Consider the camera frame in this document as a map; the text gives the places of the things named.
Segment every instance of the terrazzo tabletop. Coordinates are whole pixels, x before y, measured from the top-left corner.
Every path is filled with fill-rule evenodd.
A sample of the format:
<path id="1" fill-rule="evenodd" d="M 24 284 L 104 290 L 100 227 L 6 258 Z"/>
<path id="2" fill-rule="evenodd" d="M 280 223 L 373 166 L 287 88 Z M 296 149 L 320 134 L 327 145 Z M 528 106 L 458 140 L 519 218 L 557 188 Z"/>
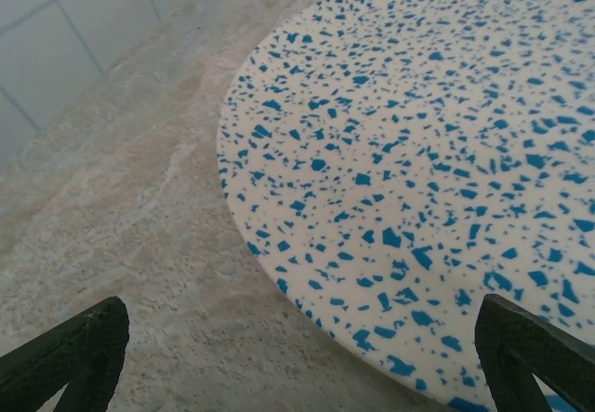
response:
<path id="1" fill-rule="evenodd" d="M 323 0 L 255 48 L 221 109 L 221 184 L 272 281 L 456 410 L 495 410 L 487 293 L 595 336 L 590 1 Z"/>
<path id="2" fill-rule="evenodd" d="M 284 298 L 218 180 L 220 103 L 249 52 L 317 0 L 189 0 L 0 180 L 0 353 L 108 296 L 131 318 L 111 411 L 445 410 Z"/>

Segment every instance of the blue speckle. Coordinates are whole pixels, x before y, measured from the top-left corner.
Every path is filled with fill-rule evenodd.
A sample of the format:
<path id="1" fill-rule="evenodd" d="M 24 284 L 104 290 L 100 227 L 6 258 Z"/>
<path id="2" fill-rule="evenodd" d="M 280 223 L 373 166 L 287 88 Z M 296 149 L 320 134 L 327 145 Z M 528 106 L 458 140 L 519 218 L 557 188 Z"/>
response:
<path id="1" fill-rule="evenodd" d="M 357 285 L 363 286 L 364 288 L 369 288 L 370 286 L 372 286 L 374 284 L 374 282 L 372 282 L 367 277 L 361 277 L 361 278 L 357 279 L 356 282 L 357 282 Z"/>
<path id="2" fill-rule="evenodd" d="M 313 159 L 312 170 L 320 171 L 326 167 L 326 161 L 324 159 Z"/>
<path id="3" fill-rule="evenodd" d="M 362 235 L 363 240 L 366 243 L 373 244 L 374 243 L 374 231 L 366 231 L 364 235 Z"/>
<path id="4" fill-rule="evenodd" d="M 385 328 L 384 326 L 375 326 L 374 332 L 382 338 L 391 339 L 394 338 L 397 332 L 395 330 L 391 330 L 390 328 Z"/>
<path id="5" fill-rule="evenodd" d="M 409 271 L 409 267 L 404 261 L 394 260 L 392 262 L 392 268 L 395 270 L 390 273 L 390 277 L 395 280 L 403 280 Z"/>
<path id="6" fill-rule="evenodd" d="M 586 142 L 591 142 L 595 140 L 595 130 L 587 130 L 582 136 Z"/>
<path id="7" fill-rule="evenodd" d="M 547 210 L 542 210 L 541 212 L 537 212 L 533 215 L 534 219 L 555 219 L 556 216 L 549 213 Z"/>
<path id="8" fill-rule="evenodd" d="M 428 388 L 426 381 L 423 379 L 416 379 L 416 390 L 425 391 Z"/>
<path id="9" fill-rule="evenodd" d="M 426 312 L 411 312 L 411 317 L 419 326 L 429 326 L 434 322 Z"/>
<path id="10" fill-rule="evenodd" d="M 469 387 L 475 387 L 475 381 L 472 377 L 468 375 L 467 369 L 465 367 L 461 368 L 460 375 L 464 385 Z"/>
<path id="11" fill-rule="evenodd" d="M 555 100 L 556 102 L 560 103 L 561 105 L 565 105 L 566 104 L 566 99 L 563 98 L 562 96 L 560 96 L 559 94 L 552 96 L 551 97 L 553 100 Z"/>
<path id="12" fill-rule="evenodd" d="M 318 282 L 316 282 L 315 280 L 309 280 L 308 281 L 308 285 L 310 285 L 312 288 L 314 289 L 323 289 L 323 286 L 320 285 Z"/>
<path id="13" fill-rule="evenodd" d="M 306 205 L 304 205 L 301 201 L 294 201 L 289 207 L 295 210 L 302 210 Z"/>
<path id="14" fill-rule="evenodd" d="M 467 291 L 465 291 L 464 289 L 459 289 L 458 294 L 455 295 L 455 302 L 456 302 L 456 305 L 458 305 L 459 307 L 462 307 L 465 305 L 470 305 L 471 298 L 469 297 L 469 294 L 467 294 Z"/>
<path id="15" fill-rule="evenodd" d="M 440 342 L 446 347 L 453 349 L 455 352 L 462 352 L 463 348 L 459 340 L 453 336 L 444 336 L 440 339 Z"/>
<path id="16" fill-rule="evenodd" d="M 287 282 L 285 281 L 285 279 L 277 279 L 277 286 L 279 286 L 279 288 L 281 289 L 281 291 L 283 291 L 283 294 L 287 294 Z"/>
<path id="17" fill-rule="evenodd" d="M 387 228 L 382 231 L 382 244 L 399 248 L 401 247 L 401 237 L 392 228 Z"/>
<path id="18" fill-rule="evenodd" d="M 426 270 L 429 270 L 430 266 L 432 264 L 431 258 L 426 255 L 426 252 L 428 252 L 430 250 L 432 250 L 431 246 L 424 246 L 424 247 L 417 247 L 411 251 L 413 254 L 413 257 L 416 258 L 417 263 L 419 263 L 421 266 L 423 266 Z"/>
<path id="19" fill-rule="evenodd" d="M 571 405 L 566 403 L 559 395 L 546 395 L 549 405 L 556 410 L 556 412 L 576 412 Z"/>
<path id="20" fill-rule="evenodd" d="M 537 286 L 547 286 L 549 283 L 548 277 L 540 270 L 529 272 L 529 277 L 534 280 Z"/>
<path id="21" fill-rule="evenodd" d="M 370 80 L 370 78 L 366 75 L 357 75 L 353 77 L 353 83 L 358 85 L 365 84 L 368 80 Z"/>
<path id="22" fill-rule="evenodd" d="M 461 195 L 463 195 L 465 198 L 469 198 L 470 200 L 472 200 L 477 196 L 477 192 L 472 191 L 470 189 L 461 189 Z"/>
<path id="23" fill-rule="evenodd" d="M 579 261 L 576 265 L 575 274 L 595 275 L 595 269 Z"/>
<path id="24" fill-rule="evenodd" d="M 252 132 L 252 136 L 258 139 L 262 139 L 265 137 L 270 138 L 271 132 L 267 130 L 264 126 L 257 125 L 254 127 L 254 131 Z"/>
<path id="25" fill-rule="evenodd" d="M 409 286 L 397 291 L 397 299 L 394 301 L 401 305 L 409 305 L 412 302 L 417 302 L 419 298 Z"/>
<path id="26" fill-rule="evenodd" d="M 573 116 L 557 116 L 556 120 L 560 123 L 560 124 L 566 124 L 566 125 L 572 125 L 572 124 L 580 124 L 580 122 L 578 122 L 576 120 L 575 117 Z"/>
<path id="27" fill-rule="evenodd" d="M 570 81 L 568 82 L 568 85 L 573 86 L 576 89 L 587 89 L 584 82 Z"/>
<path id="28" fill-rule="evenodd" d="M 353 255 L 351 255 L 350 253 L 348 253 L 348 252 L 345 252 L 345 251 L 341 251 L 341 252 L 339 252 L 339 253 L 337 254 L 337 256 L 338 256 L 338 257 L 339 257 L 341 260 L 347 260 L 347 261 L 349 261 L 349 260 L 353 260 Z"/>
<path id="29" fill-rule="evenodd" d="M 502 257 L 506 259 L 515 259 L 517 255 L 517 250 L 514 247 L 502 253 Z"/>
<path id="30" fill-rule="evenodd" d="M 442 53 L 441 53 L 441 52 L 439 52 L 439 51 L 432 52 L 432 53 L 431 53 L 431 54 L 428 56 L 428 58 L 429 58 L 430 60 L 444 60 L 444 56 L 443 56 L 443 55 L 442 55 Z"/>
<path id="31" fill-rule="evenodd" d="M 380 301 L 380 305 L 382 305 L 382 311 L 383 312 L 388 312 L 390 311 L 390 301 L 389 301 L 389 296 L 387 295 L 387 293 L 380 293 L 378 294 L 378 300 Z"/>
<path id="32" fill-rule="evenodd" d="M 343 211 L 340 214 L 335 216 L 334 222 L 335 223 L 339 223 L 340 221 L 344 220 L 344 219 L 348 219 L 350 217 L 350 214 L 348 214 L 347 212 Z"/>
<path id="33" fill-rule="evenodd" d="M 366 351 L 375 350 L 374 346 L 367 341 L 368 336 L 370 336 L 370 332 L 361 328 L 353 334 L 353 340 L 357 342 L 357 346 L 360 349 L 364 349 Z"/>
<path id="34" fill-rule="evenodd" d="M 250 248 L 250 250 L 252 251 L 252 254 L 254 254 L 255 256 L 258 256 L 260 254 L 260 249 L 258 249 L 258 247 L 251 243 L 251 242 L 246 242 L 248 247 Z"/>
<path id="35" fill-rule="evenodd" d="M 559 249 L 551 248 L 549 250 L 548 261 L 553 261 L 554 263 L 556 263 L 560 260 L 562 260 L 562 252 Z"/>
<path id="36" fill-rule="evenodd" d="M 392 362 L 392 367 L 390 371 L 396 375 L 401 375 L 402 377 L 409 377 L 413 372 L 416 371 L 416 367 L 414 365 L 409 365 L 405 361 L 396 356 L 389 355 L 387 359 Z"/>
<path id="37" fill-rule="evenodd" d="M 590 233 L 595 228 L 595 222 L 588 219 L 573 219 L 575 225 L 583 233 Z"/>
<path id="38" fill-rule="evenodd" d="M 471 224 L 471 228 L 469 230 L 469 239 L 475 240 L 477 237 L 477 232 L 480 230 L 481 225 L 477 223 Z"/>
<path id="39" fill-rule="evenodd" d="M 573 283 L 568 279 L 562 280 L 562 295 L 574 303 L 580 303 L 578 297 L 573 290 Z"/>
<path id="40" fill-rule="evenodd" d="M 284 251 L 286 251 L 287 249 L 289 249 L 291 246 L 290 246 L 290 245 L 289 245 L 289 244 L 288 244 L 288 243 L 287 243 L 285 240 L 283 240 L 283 242 L 279 242 L 279 243 L 277 244 L 277 247 L 279 248 L 279 250 L 280 250 L 281 252 L 284 252 Z"/>
<path id="41" fill-rule="evenodd" d="M 564 305 L 563 303 L 559 303 L 559 302 L 558 302 L 558 311 L 564 317 L 572 317 L 575 315 L 575 312 L 571 308 L 568 308 L 566 305 Z"/>
<path id="42" fill-rule="evenodd" d="M 358 173 L 355 177 L 355 184 L 358 186 L 369 186 L 370 185 L 370 177 L 363 173 Z"/>
<path id="43" fill-rule="evenodd" d="M 568 147 L 568 144 L 563 140 L 557 140 L 553 144 L 548 145 L 548 148 L 550 150 L 562 150 L 564 152 L 570 152 L 570 147 Z"/>
<path id="44" fill-rule="evenodd" d="M 457 175 L 458 177 L 462 177 L 462 178 L 470 178 L 470 173 L 467 170 L 463 170 L 460 168 L 456 168 L 455 171 L 453 172 L 455 175 Z"/>
<path id="45" fill-rule="evenodd" d="M 496 282 L 499 289 L 504 289 L 506 291 L 510 291 L 512 289 L 512 282 L 499 272 L 487 272 L 483 277 L 483 284 L 493 290 L 496 288 L 490 285 L 492 280 Z"/>
<path id="46" fill-rule="evenodd" d="M 585 182 L 588 177 L 585 177 L 583 175 L 581 175 L 578 172 L 575 173 L 569 173 L 568 175 L 564 175 L 564 181 L 572 181 L 575 182 L 576 184 L 582 184 L 583 182 Z"/>
<path id="47" fill-rule="evenodd" d="M 546 158 L 539 154 L 526 154 L 527 164 L 537 168 L 543 168 L 546 165 Z"/>
<path id="48" fill-rule="evenodd" d="M 509 123 L 506 122 L 504 119 L 499 119 L 494 122 L 494 126 L 502 130 L 502 129 L 506 128 L 507 126 L 509 126 Z"/>
<path id="49" fill-rule="evenodd" d="M 266 100 L 262 102 L 262 105 L 265 107 L 273 108 L 274 110 L 280 112 L 281 111 L 281 104 L 276 100 Z"/>
<path id="50" fill-rule="evenodd" d="M 490 412 L 490 409 L 488 409 L 486 406 L 476 405 L 471 401 L 467 401 L 458 396 L 450 400 L 447 405 L 452 407 L 454 410 L 461 410 L 465 412 Z"/>

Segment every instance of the beige stone floor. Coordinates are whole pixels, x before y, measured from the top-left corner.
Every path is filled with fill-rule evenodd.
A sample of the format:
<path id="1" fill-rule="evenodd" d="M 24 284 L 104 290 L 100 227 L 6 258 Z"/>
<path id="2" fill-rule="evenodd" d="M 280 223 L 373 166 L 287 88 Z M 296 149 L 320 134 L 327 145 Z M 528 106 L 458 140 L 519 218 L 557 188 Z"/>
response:
<path id="1" fill-rule="evenodd" d="M 219 191 L 218 107 L 316 0 L 189 0 L 0 180 L 0 354 L 107 297 L 131 318 L 111 411 L 438 411 L 286 300 Z"/>

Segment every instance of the marble floor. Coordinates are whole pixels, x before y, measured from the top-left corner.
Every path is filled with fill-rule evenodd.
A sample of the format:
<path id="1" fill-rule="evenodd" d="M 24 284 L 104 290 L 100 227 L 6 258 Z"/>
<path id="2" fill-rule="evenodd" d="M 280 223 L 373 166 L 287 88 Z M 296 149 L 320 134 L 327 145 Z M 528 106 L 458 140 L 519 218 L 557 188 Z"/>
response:
<path id="1" fill-rule="evenodd" d="M 119 296 L 111 411 L 439 411 L 284 298 L 219 190 L 218 107 L 251 49 L 316 0 L 188 0 L 0 179 L 0 353 Z"/>

